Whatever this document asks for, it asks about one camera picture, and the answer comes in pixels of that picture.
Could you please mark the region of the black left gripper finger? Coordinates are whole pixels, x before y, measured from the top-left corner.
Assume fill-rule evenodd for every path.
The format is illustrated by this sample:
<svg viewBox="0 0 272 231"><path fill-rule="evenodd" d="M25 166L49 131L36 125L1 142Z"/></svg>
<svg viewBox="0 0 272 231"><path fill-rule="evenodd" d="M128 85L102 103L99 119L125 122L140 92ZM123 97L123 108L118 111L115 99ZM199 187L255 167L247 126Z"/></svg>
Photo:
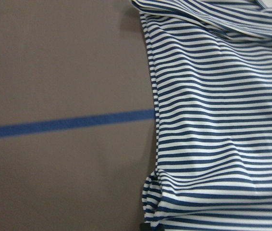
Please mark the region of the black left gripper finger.
<svg viewBox="0 0 272 231"><path fill-rule="evenodd" d="M148 223L141 223L139 225L139 230L140 231L149 231L149 224Z"/></svg>

